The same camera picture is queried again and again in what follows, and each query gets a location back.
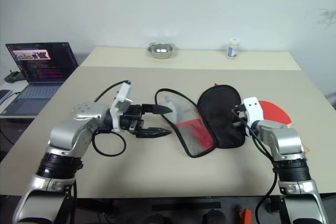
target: pill bottle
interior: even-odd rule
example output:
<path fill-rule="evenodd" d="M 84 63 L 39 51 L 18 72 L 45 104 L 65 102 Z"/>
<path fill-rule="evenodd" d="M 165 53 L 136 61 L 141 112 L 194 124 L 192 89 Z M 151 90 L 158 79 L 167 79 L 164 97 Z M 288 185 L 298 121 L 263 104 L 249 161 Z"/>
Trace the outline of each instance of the pill bottle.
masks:
<path fill-rule="evenodd" d="M 236 37 L 232 37 L 229 39 L 229 44 L 227 47 L 227 57 L 229 59 L 236 59 L 238 56 L 238 48 L 239 48 L 240 39 Z"/>

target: white wall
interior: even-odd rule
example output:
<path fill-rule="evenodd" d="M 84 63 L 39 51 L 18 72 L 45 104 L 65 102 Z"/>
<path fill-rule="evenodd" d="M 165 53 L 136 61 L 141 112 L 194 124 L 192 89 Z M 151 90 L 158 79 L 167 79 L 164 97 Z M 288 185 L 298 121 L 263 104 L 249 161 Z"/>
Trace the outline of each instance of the white wall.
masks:
<path fill-rule="evenodd" d="M 336 0 L 1 0 L 0 78 L 14 69 L 4 44 L 69 41 L 77 55 L 96 45 L 289 51 L 324 94 L 336 91 Z"/>

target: laptop keyboard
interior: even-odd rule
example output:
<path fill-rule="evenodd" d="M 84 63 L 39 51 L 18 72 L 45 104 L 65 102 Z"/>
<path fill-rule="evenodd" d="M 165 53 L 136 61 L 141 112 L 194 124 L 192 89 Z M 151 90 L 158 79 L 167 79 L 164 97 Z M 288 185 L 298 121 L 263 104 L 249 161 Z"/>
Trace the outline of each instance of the laptop keyboard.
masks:
<path fill-rule="evenodd" d="M 22 91 L 18 98 L 21 99 L 50 99 L 56 93 L 60 86 L 28 86 Z"/>

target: mesh bag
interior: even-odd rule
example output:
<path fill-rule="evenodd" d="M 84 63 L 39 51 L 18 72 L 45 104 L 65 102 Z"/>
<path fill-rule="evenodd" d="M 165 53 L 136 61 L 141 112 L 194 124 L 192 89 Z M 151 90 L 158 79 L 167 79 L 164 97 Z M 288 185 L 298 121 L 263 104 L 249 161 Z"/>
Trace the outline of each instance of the mesh bag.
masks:
<path fill-rule="evenodd" d="M 160 89 L 155 94 L 155 103 L 173 111 L 162 117 L 173 128 L 188 156 L 200 157 L 216 147 L 197 105 L 189 98 L 175 90 Z"/>
<path fill-rule="evenodd" d="M 236 148 L 243 145 L 245 136 L 233 127 L 235 117 L 231 109 L 241 104 L 233 87 L 217 85 L 205 90 L 197 105 L 185 95 L 160 89 L 155 103 L 173 112 L 162 115 L 175 131 L 190 157 L 203 156 L 214 148 Z"/>

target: black cable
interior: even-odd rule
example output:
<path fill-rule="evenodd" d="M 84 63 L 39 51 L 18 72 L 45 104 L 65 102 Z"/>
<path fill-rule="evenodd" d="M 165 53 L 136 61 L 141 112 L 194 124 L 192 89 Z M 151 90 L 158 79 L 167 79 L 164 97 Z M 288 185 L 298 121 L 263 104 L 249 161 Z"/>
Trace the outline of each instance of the black cable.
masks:
<path fill-rule="evenodd" d="M 77 183 L 76 180 L 73 183 L 73 203 L 71 209 L 71 217 L 70 217 L 70 224 L 75 224 L 75 215 L 76 215 L 76 206 L 77 206 Z"/>
<path fill-rule="evenodd" d="M 273 184 L 271 186 L 271 188 L 268 190 L 268 192 L 263 196 L 263 198 L 259 201 L 257 207 L 256 207 L 256 210 L 255 210 L 255 216 L 256 216 L 256 220 L 257 220 L 257 223 L 260 224 L 260 221 L 259 221 L 259 216 L 258 216 L 258 212 L 259 212 L 259 208 L 260 206 L 263 204 L 263 202 L 268 198 L 268 196 L 272 193 L 272 191 L 274 190 L 276 184 L 277 184 L 277 181 L 278 181 L 278 174 L 277 173 L 274 173 L 274 181 L 273 181 Z"/>
<path fill-rule="evenodd" d="M 247 129 L 249 130 L 250 134 L 252 135 L 252 140 L 253 140 L 254 144 L 256 145 L 256 147 L 258 148 L 258 150 L 263 155 L 265 155 L 271 162 L 273 162 L 272 155 L 265 148 L 265 146 L 263 145 L 263 143 L 261 142 L 261 140 L 258 138 L 258 136 L 256 135 L 256 133 L 254 133 L 254 131 L 251 129 L 251 127 L 248 126 L 247 123 L 236 114 L 235 109 L 232 109 L 231 111 L 232 111 L 233 115 L 235 115 L 235 117 L 237 117 L 237 119 L 240 120 L 245 127 L 247 127 Z"/>
<path fill-rule="evenodd" d="M 130 81 L 128 81 L 128 80 L 124 80 L 124 81 L 119 81 L 119 82 L 117 82 L 117 83 L 115 83 L 115 84 L 113 84 L 113 85 L 111 85 L 111 86 L 109 86 L 107 89 L 105 89 L 95 100 L 94 100 L 94 102 L 98 102 L 98 100 L 107 92 L 107 91 L 109 91 L 110 89 L 112 89 L 112 88 L 114 88 L 115 86 L 118 86 L 118 85 L 120 85 L 120 84 L 123 84 L 123 83 L 127 83 L 127 84 L 131 84 L 131 82 Z"/>
<path fill-rule="evenodd" d="M 93 136 L 92 136 L 92 146 L 93 146 L 94 150 L 95 150 L 96 152 L 98 152 L 100 155 L 103 155 L 103 156 L 105 156 L 105 157 L 116 157 L 116 156 L 121 155 L 121 154 L 126 150 L 126 141 L 125 141 L 125 139 L 122 137 L 122 135 L 120 135 L 120 134 L 118 134 L 118 133 L 116 133 L 116 132 L 110 132 L 110 133 L 112 133 L 112 134 L 114 134 L 114 135 L 117 135 L 117 136 L 120 137 L 120 138 L 122 139 L 122 141 L 124 142 L 124 148 L 122 149 L 121 152 L 119 152 L 119 153 L 117 153 L 117 154 L 106 154 L 106 153 L 100 151 L 100 150 L 97 148 L 97 146 L 96 146 L 96 139 L 95 139 L 95 138 L 96 138 L 96 135 L 99 135 L 99 134 L 100 134 L 99 130 L 98 130 L 98 131 L 95 131 L 95 132 L 93 133 Z"/>
<path fill-rule="evenodd" d="M 13 93 L 13 94 L 11 94 L 10 96 L 8 96 L 5 100 L 3 100 L 2 101 L 2 103 L 0 103 L 0 105 L 1 104 L 3 104 L 8 98 L 10 98 L 11 96 L 13 96 L 13 95 L 15 95 L 15 94 L 19 94 L 20 92 L 15 92 L 15 93 Z M 4 138 L 7 140 L 7 141 L 9 141 L 12 145 L 14 145 L 14 143 L 11 141 L 11 140 L 9 140 L 9 138 L 2 132 L 2 130 L 0 129 L 0 133 L 2 134 L 2 136 L 4 136 Z"/>
<path fill-rule="evenodd" d="M 98 217 L 98 220 L 99 220 L 99 224 L 101 224 L 101 219 L 100 219 L 100 215 L 99 215 L 98 212 L 97 212 L 97 217 Z"/>
<path fill-rule="evenodd" d="M 9 140 L 9 138 L 2 132 L 1 129 L 0 129 L 0 133 L 2 134 L 2 136 L 4 136 L 4 138 L 5 138 L 7 141 L 9 141 L 12 145 L 14 145 L 14 143 L 13 143 L 11 140 Z"/>
<path fill-rule="evenodd" d="M 103 213 L 103 216 L 105 217 L 105 220 L 107 221 L 108 224 L 112 224 L 112 222 L 109 221 L 109 219 L 106 217 L 105 213 Z"/>
<path fill-rule="evenodd" d="M 237 117 L 242 122 L 242 124 L 245 127 L 247 127 L 247 129 L 249 130 L 249 132 L 250 132 L 250 134 L 252 136 L 252 140 L 254 142 L 254 145 L 258 148 L 258 150 L 263 155 L 265 155 L 271 162 L 273 162 L 272 155 L 268 152 L 268 150 L 265 148 L 265 146 L 263 145 L 263 143 L 261 142 L 261 140 L 255 134 L 255 132 L 251 129 L 251 127 L 248 126 L 247 123 L 235 113 L 234 109 L 232 109 L 232 113 L 235 115 L 235 117 Z M 272 191 L 274 190 L 274 188 L 275 188 L 275 186 L 277 184 L 277 181 L 278 181 L 278 174 L 274 173 L 274 181 L 273 181 L 273 184 L 272 184 L 271 188 L 268 190 L 268 192 L 263 196 L 263 198 L 257 204 L 256 210 L 255 210 L 255 216 L 256 216 L 256 220 L 257 220 L 258 224 L 260 224 L 259 217 L 258 217 L 259 208 L 263 204 L 263 202 L 268 198 L 268 196 L 272 193 Z"/>
<path fill-rule="evenodd" d="M 3 104 L 8 98 L 12 97 L 12 96 L 15 95 L 15 94 L 20 94 L 20 93 L 21 93 L 21 92 L 15 92 L 15 93 L 11 94 L 10 96 L 6 97 L 6 99 L 3 100 L 2 103 L 0 103 L 0 105 Z"/>

